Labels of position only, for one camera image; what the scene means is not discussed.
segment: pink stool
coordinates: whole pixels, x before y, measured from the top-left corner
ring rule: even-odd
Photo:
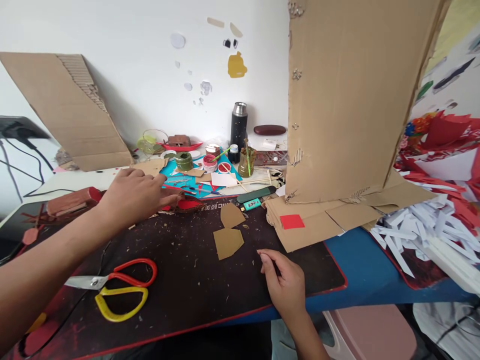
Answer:
[[[323,315],[335,345],[325,345],[336,360],[409,360],[417,348],[415,335],[395,305],[356,306]]]

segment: scissors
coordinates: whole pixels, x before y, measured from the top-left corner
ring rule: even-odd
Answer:
[[[150,280],[147,282],[139,281],[131,276],[128,276],[124,273],[119,272],[133,264],[140,264],[140,263],[147,264],[151,268],[152,275]],[[65,285],[73,288],[78,288],[78,289],[99,290],[100,292],[98,293],[98,295],[95,296],[95,301],[96,301],[96,304],[98,305],[98,309],[100,310],[101,314],[108,321],[111,321],[113,323],[121,323],[125,320],[130,319],[132,316],[138,313],[140,309],[144,306],[145,302],[147,301],[147,297],[149,295],[149,291],[147,290],[147,287],[149,287],[154,282],[156,277],[157,277],[157,265],[152,260],[142,257],[142,258],[137,258],[137,259],[128,261],[122,265],[117,266],[116,268],[113,269],[113,272],[107,276],[96,276],[96,275],[72,276],[66,281]],[[105,287],[105,284],[107,283],[107,281],[111,279],[120,279],[133,286],[110,290]],[[132,311],[127,312],[125,314],[113,313],[109,309],[107,303],[105,302],[104,296],[120,295],[120,294],[126,294],[126,293],[142,293],[140,303]]]

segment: cardboard box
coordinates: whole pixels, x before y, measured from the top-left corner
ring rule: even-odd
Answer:
[[[386,212],[394,212],[436,197],[404,180],[395,170],[381,192],[366,195],[359,203],[341,200],[291,204],[285,196],[265,201],[266,219],[275,227],[285,250],[292,251],[322,242],[344,232],[363,226],[369,229]],[[280,216],[300,215],[305,227],[285,230]]]
[[[290,20],[286,198],[386,184],[450,0],[303,0]]]
[[[134,164],[82,55],[0,52],[0,61],[80,169]]]

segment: stainless steel cap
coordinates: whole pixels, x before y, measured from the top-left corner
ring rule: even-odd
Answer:
[[[247,116],[247,104],[244,102],[236,102],[231,113],[240,117]]]

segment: hand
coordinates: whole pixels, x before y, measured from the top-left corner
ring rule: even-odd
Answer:
[[[166,179],[162,174],[153,177],[139,169],[122,169],[93,210],[121,229],[129,227],[181,199],[176,194],[161,198]]]
[[[278,251],[263,249],[256,252],[261,258],[260,272],[265,274],[271,302],[285,323],[306,313],[305,276],[302,268]],[[281,276],[277,276],[274,262]]]

